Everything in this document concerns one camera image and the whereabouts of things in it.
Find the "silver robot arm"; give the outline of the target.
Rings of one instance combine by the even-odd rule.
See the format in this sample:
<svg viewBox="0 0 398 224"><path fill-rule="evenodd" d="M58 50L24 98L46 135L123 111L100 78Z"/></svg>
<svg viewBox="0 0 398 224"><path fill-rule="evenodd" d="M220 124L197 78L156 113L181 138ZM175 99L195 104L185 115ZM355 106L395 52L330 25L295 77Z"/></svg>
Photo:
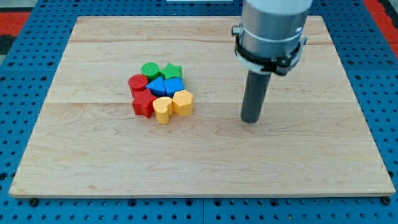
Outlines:
<svg viewBox="0 0 398 224"><path fill-rule="evenodd" d="M256 74L284 76L298 64L312 0L244 0L240 22L232 27L235 55Z"/></svg>

